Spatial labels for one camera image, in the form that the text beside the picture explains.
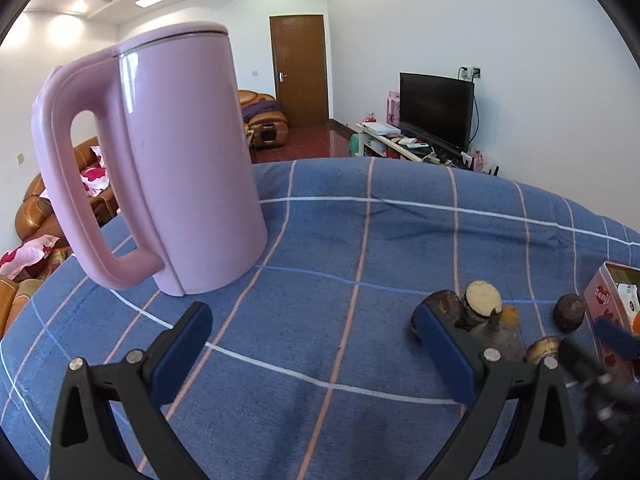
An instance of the green object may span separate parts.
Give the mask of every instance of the green object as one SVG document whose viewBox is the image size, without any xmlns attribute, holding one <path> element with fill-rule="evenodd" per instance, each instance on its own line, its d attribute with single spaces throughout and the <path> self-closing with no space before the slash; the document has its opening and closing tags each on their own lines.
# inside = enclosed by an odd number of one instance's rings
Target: green object
<svg viewBox="0 0 640 480">
<path fill-rule="evenodd" d="M 351 156 L 357 155 L 359 150 L 360 150 L 360 135 L 353 134 L 349 142 L 349 151 L 351 152 Z"/>
</svg>

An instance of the purple blanket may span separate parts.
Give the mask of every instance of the purple blanket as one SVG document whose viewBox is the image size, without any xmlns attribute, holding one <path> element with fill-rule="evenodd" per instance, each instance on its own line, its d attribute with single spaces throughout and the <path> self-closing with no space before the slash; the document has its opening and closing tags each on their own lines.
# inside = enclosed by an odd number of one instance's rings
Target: purple blanket
<svg viewBox="0 0 640 480">
<path fill-rule="evenodd" d="M 257 103 L 253 103 L 251 105 L 245 106 L 242 109 L 242 119 L 245 123 L 249 122 L 258 114 L 263 114 L 265 112 L 279 112 L 280 105 L 277 101 L 258 101 Z"/>
</svg>

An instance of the pink handle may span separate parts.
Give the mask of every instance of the pink handle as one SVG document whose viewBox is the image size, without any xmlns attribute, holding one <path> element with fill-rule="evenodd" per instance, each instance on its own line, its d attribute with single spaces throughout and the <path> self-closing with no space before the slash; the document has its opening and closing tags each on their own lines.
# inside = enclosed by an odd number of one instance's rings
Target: pink handle
<svg viewBox="0 0 640 480">
<path fill-rule="evenodd" d="M 62 231 L 87 275 L 118 290 L 141 283 L 164 263 L 142 247 L 121 257 L 111 253 L 78 175 L 70 132 L 75 116 L 85 110 L 107 130 L 125 128 L 110 116 L 111 107 L 121 102 L 117 53 L 106 49 L 54 72 L 33 104 L 31 119 L 40 171 Z"/>
</svg>

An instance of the blue gripper pad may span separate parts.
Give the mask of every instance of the blue gripper pad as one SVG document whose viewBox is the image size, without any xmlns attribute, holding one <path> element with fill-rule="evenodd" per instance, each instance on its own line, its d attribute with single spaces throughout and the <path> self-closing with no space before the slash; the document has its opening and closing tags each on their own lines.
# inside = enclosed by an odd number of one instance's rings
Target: blue gripper pad
<svg viewBox="0 0 640 480">
<path fill-rule="evenodd" d="M 166 348 L 150 376 L 149 398 L 156 408 L 174 402 L 207 342 L 212 326 L 213 314 L 209 305 L 200 303 L 197 309 L 189 309 L 174 328 L 158 336 L 175 339 Z"/>
<path fill-rule="evenodd" d="M 470 410 L 477 397 L 471 365 L 440 321 L 424 305 L 420 305 L 415 311 L 415 327 L 420 341 L 429 351 L 431 360 L 447 385 L 451 398 Z"/>
<path fill-rule="evenodd" d="M 640 357 L 640 338 L 615 325 L 609 319 L 601 317 L 593 325 L 593 333 L 600 342 L 611 348 L 626 361 Z"/>
</svg>

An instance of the door frame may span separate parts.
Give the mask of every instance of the door frame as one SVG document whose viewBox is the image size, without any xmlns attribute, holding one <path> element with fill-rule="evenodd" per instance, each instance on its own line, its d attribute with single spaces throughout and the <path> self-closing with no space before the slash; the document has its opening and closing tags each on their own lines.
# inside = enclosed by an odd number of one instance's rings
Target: door frame
<svg viewBox="0 0 640 480">
<path fill-rule="evenodd" d="M 274 18 L 295 18 L 300 16 L 322 16 L 322 42 L 324 43 L 324 49 L 322 50 L 322 64 L 324 65 L 324 94 L 326 95 L 326 122 L 329 123 L 330 120 L 330 110 L 329 110 L 329 73 L 328 66 L 326 62 L 326 16 L 324 14 L 318 13 L 306 13 L 306 14 L 277 14 L 274 16 L 269 16 L 269 33 L 271 37 L 271 62 L 273 63 L 273 82 L 275 84 L 276 89 L 276 99 L 279 100 L 280 96 L 280 81 L 278 80 L 278 61 L 276 60 L 276 49 L 275 49 L 275 41 L 273 37 L 273 20 Z"/>
</svg>

